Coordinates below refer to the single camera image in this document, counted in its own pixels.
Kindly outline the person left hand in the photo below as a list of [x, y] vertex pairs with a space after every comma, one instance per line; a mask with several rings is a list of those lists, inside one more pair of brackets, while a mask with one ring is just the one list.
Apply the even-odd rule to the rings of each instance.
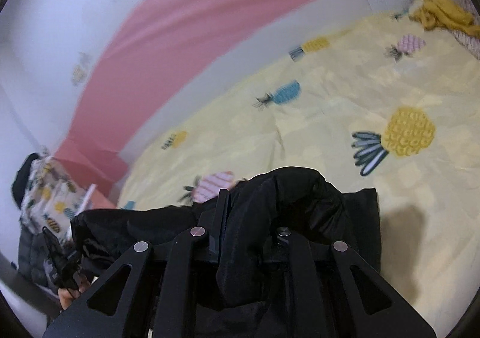
[[84, 276], [80, 276], [80, 284], [78, 284], [78, 289], [71, 288], [59, 288], [58, 289], [58, 298], [60, 305], [63, 310], [66, 310], [74, 300], [78, 299], [81, 294], [83, 294], [88, 288], [90, 288], [91, 283]]

